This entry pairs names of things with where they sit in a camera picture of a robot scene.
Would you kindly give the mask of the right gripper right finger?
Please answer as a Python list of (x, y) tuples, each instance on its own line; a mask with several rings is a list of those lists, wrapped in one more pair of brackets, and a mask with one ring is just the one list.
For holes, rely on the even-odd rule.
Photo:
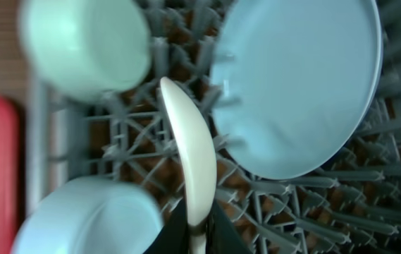
[(228, 215), (214, 201), (206, 228), (207, 254), (251, 254)]

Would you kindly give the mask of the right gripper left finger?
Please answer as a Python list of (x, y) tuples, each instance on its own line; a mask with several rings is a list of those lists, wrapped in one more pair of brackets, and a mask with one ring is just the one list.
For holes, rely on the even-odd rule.
[(188, 254), (189, 233), (185, 200), (182, 199), (144, 254)]

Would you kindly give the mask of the white plastic spoon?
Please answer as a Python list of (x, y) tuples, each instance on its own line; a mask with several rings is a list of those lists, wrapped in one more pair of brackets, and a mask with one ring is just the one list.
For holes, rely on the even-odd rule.
[(190, 252), (205, 254), (206, 222), (217, 181), (213, 139), (197, 106), (178, 85), (163, 77), (160, 87), (183, 169)]

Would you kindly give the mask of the light blue bowl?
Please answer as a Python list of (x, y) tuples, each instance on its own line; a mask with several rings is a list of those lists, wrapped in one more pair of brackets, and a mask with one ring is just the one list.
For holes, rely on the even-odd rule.
[(98, 176), (74, 179), (45, 197), (13, 243), (15, 254), (144, 253), (164, 226), (142, 187)]

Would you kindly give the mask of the light blue plate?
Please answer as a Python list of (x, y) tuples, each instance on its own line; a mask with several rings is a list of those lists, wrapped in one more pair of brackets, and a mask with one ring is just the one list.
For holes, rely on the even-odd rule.
[(315, 170), (362, 122), (382, 61), (374, 0), (235, 1), (210, 71), (226, 151), (266, 179)]

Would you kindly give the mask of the teal green bowl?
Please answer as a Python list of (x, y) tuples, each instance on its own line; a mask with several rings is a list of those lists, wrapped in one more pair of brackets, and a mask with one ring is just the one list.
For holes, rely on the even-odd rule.
[(33, 72), (80, 102), (131, 90), (150, 69), (150, 29), (133, 0), (24, 0), (18, 26)]

